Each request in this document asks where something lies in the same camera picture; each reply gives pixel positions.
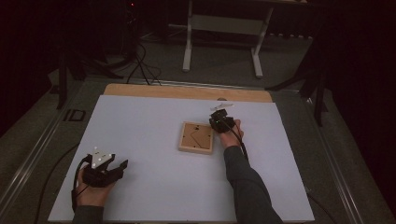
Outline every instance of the gray carpet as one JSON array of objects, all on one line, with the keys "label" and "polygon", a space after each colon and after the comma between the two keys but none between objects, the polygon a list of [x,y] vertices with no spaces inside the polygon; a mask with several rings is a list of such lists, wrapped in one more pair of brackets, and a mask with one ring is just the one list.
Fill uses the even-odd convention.
[{"label": "gray carpet", "polygon": [[[225,85],[241,88],[263,88],[275,85],[289,77],[297,69],[304,57],[310,40],[284,40],[278,37],[267,38],[261,52],[264,79],[254,77],[249,49],[220,48],[207,43],[196,44],[192,48],[191,71],[181,71],[184,46],[169,42],[168,44],[143,42],[147,50],[144,62],[162,69],[159,80],[162,84],[169,81]],[[129,76],[135,64],[121,68],[119,75]],[[159,74],[151,68],[154,75]],[[142,74],[137,69],[132,82],[141,82]],[[35,218],[39,192],[50,167],[81,139],[97,98],[103,93],[107,83],[125,82],[110,80],[98,76],[93,71],[82,83],[77,96],[69,108],[86,110],[87,117],[82,122],[62,121],[52,136],[40,163],[32,172],[25,187],[9,210],[5,223],[32,223]],[[295,90],[300,84],[289,87]],[[384,203],[375,182],[370,176],[359,150],[351,137],[347,126],[340,117],[331,93],[326,92],[325,104],[329,112],[323,113],[324,127],[318,129],[312,121],[312,113],[307,104],[295,91],[271,92],[283,120],[295,160],[299,167],[305,186],[310,193],[332,214],[337,223],[349,223],[346,209],[334,184],[329,163],[320,137],[322,132],[340,165],[350,191],[361,210],[364,223],[395,223]],[[11,181],[13,174],[35,141],[44,131],[52,116],[56,115],[56,96],[46,94],[37,104],[0,139],[0,149],[6,157],[0,160],[0,190],[3,192]],[[54,203],[57,192],[63,183],[68,165],[74,151],[69,153],[57,166],[46,189],[41,207],[39,223],[46,220]],[[312,223],[333,223],[328,215],[315,202],[310,201],[316,221]]]}]

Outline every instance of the wooden board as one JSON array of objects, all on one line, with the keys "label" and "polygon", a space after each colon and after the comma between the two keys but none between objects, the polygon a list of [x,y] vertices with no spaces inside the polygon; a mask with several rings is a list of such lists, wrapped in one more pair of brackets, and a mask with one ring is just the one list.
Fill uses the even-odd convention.
[{"label": "wooden board", "polygon": [[213,129],[210,125],[202,123],[184,122],[180,136],[180,151],[212,154]]},{"label": "wooden board", "polygon": [[109,84],[104,95],[142,96],[160,98],[179,98],[195,100],[218,100],[224,98],[229,101],[244,101],[257,103],[272,103],[268,91],[248,91],[215,89],[203,87],[174,87],[174,86],[144,86],[132,84]]}]

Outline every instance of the gray sleeve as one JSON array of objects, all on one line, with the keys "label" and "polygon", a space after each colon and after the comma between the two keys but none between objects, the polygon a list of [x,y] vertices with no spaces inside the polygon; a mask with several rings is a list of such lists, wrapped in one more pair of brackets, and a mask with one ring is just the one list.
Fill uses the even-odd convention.
[{"label": "gray sleeve", "polygon": [[102,224],[104,210],[104,207],[99,206],[78,206],[73,218],[73,224]]},{"label": "gray sleeve", "polygon": [[283,223],[271,205],[270,195],[260,175],[250,167],[240,147],[224,151],[227,180],[233,187],[233,201],[239,224]]}]

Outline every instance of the white tabletop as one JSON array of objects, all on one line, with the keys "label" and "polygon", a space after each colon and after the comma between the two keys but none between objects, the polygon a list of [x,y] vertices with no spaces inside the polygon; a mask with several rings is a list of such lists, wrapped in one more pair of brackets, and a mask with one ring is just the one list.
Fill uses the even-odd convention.
[{"label": "white tabletop", "polygon": [[[242,120],[251,166],[261,175],[273,207],[285,222],[314,220],[282,121],[273,103],[233,102],[229,116]],[[208,123],[217,101],[101,96],[78,147],[49,221],[73,219],[74,172],[93,148],[115,153],[109,169],[129,160],[112,190],[104,220],[110,222],[235,222],[233,189],[226,180],[223,149],[178,150],[183,121]]]}]

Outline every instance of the person's left hand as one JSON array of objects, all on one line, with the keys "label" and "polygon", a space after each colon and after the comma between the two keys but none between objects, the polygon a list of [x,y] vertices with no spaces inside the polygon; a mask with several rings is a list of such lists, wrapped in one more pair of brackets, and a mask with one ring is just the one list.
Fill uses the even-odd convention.
[{"label": "person's left hand", "polygon": [[79,170],[78,172],[78,187],[76,192],[80,193],[77,197],[77,206],[80,205],[91,205],[91,206],[100,206],[104,207],[107,196],[110,191],[113,189],[116,182],[108,185],[105,188],[94,188],[87,187],[86,184],[82,182],[82,174],[84,172],[84,168]]}]

